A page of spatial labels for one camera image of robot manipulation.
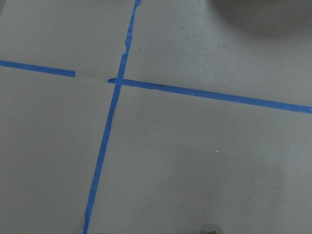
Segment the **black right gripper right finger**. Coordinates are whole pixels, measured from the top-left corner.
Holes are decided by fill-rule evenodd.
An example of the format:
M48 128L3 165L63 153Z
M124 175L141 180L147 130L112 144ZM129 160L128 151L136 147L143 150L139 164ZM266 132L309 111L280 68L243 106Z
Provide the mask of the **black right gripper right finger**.
M200 228L200 234L222 234L222 229L214 223L205 224Z

